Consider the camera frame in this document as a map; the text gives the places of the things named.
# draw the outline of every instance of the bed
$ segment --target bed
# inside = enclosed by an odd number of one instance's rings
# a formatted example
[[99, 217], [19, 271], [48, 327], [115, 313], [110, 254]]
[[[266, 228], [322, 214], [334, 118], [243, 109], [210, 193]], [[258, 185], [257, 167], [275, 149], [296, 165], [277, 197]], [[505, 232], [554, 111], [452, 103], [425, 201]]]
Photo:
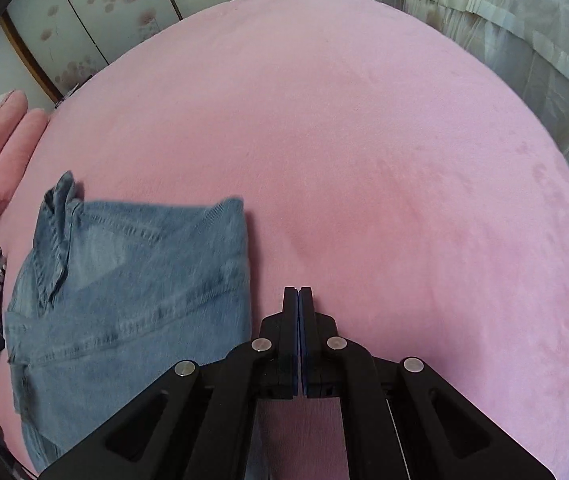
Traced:
[[[440, 33], [371, 0], [236, 0], [129, 51], [58, 108], [0, 218], [5, 303], [67, 170], [86, 200], [242, 196], [255, 326], [311, 285], [341, 334], [421, 356], [569, 480], [569, 167]], [[28, 463], [6, 356], [0, 421]], [[336, 403], [260, 422], [274, 479], [348, 477]]]

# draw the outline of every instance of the blue denim fabric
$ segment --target blue denim fabric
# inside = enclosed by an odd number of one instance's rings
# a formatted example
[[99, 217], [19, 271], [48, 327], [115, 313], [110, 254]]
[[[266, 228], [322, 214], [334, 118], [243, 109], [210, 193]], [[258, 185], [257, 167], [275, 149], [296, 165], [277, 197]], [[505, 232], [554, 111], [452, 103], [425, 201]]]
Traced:
[[[46, 193], [5, 316], [14, 405], [42, 471], [177, 361], [250, 337], [242, 201], [83, 202]], [[254, 432], [247, 477], [266, 478]]]

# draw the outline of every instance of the pink blanket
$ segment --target pink blanket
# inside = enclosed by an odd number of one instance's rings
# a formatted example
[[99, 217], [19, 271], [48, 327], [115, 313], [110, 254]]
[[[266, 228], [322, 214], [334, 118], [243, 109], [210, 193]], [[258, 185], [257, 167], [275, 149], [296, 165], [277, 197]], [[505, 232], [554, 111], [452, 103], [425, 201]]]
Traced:
[[[88, 200], [243, 196], [256, 324], [311, 285], [342, 335], [421, 356], [569, 480], [569, 169], [423, 23], [371, 0], [236, 0], [122, 56], [59, 108], [0, 219], [5, 303], [65, 170]], [[335, 402], [261, 410], [274, 478], [347, 478]]]

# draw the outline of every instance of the jeans seam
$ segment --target jeans seam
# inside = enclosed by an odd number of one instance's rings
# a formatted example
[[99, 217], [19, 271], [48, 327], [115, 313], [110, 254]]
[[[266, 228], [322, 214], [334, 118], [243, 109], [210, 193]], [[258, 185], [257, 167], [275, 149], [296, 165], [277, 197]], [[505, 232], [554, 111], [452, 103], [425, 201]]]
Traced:
[[150, 242], [159, 242], [162, 240], [162, 235], [154, 230], [140, 228], [127, 224], [127, 222], [118, 222], [112, 219], [105, 219], [95, 213], [84, 212], [83, 216], [85, 218], [91, 219], [99, 224], [107, 225], [113, 229], [118, 229], [125, 235], [137, 235], [143, 240], [148, 240]]
[[[105, 349], [117, 348], [121, 344], [125, 344], [131, 340], [135, 340], [136, 338], [139, 338], [140, 336], [145, 335], [146, 333], [151, 333], [156, 330], [159, 330], [162, 327], [164, 327], [166, 324], [188, 315], [196, 308], [205, 304], [207, 301], [213, 300], [214, 298], [222, 296], [223, 294], [228, 294], [230, 292], [242, 290], [242, 288], [245, 285], [247, 285], [247, 282], [245, 280], [242, 280], [242, 282], [235, 283], [233, 285], [225, 284], [224, 286], [210, 288], [207, 292], [200, 294], [197, 297], [197, 300], [188, 302], [188, 305], [184, 309], [168, 308], [167, 312], [163, 316], [160, 316], [162, 323], [148, 322], [145, 325], [145, 327], [137, 330], [136, 332], [132, 332], [125, 336], [120, 336], [119, 334], [116, 334], [116, 336], [111, 340], [105, 340], [106, 339], [104, 337], [105, 335], [103, 335], [103, 337], [101, 338], [94, 338], [85, 343], [86, 345], [89, 342], [100, 341], [100, 343], [95, 344], [93, 346], [86, 347], [83, 349], [77, 349], [77, 347], [75, 348], [71, 347], [65, 350], [58, 350], [57, 352], [49, 352], [40, 358], [31, 359], [28, 363], [25, 363], [23, 365], [26, 367], [42, 367], [49, 364], [58, 364], [61, 362], [73, 361], [81, 357], [94, 354], [97, 351], [104, 351]], [[148, 317], [158, 317], [158, 313], [160, 313], [161, 311], [162, 309], [160, 308], [156, 309], [154, 311], [154, 314]]]

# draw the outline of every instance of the silver bolt head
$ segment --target silver bolt head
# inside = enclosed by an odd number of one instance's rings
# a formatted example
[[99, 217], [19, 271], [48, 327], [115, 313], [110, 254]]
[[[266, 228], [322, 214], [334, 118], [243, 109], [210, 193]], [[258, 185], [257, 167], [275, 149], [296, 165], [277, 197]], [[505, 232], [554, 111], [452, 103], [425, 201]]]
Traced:
[[417, 357], [410, 357], [405, 359], [404, 367], [405, 370], [417, 374], [425, 369], [425, 364]]
[[265, 339], [264, 337], [259, 337], [258, 339], [254, 339], [251, 342], [251, 348], [253, 348], [256, 352], [266, 352], [271, 348], [271, 341], [269, 339]]
[[173, 371], [180, 377], [186, 377], [196, 371], [196, 365], [191, 361], [181, 361], [173, 368]]
[[341, 350], [347, 346], [347, 340], [343, 337], [333, 336], [327, 339], [327, 346], [332, 350]]

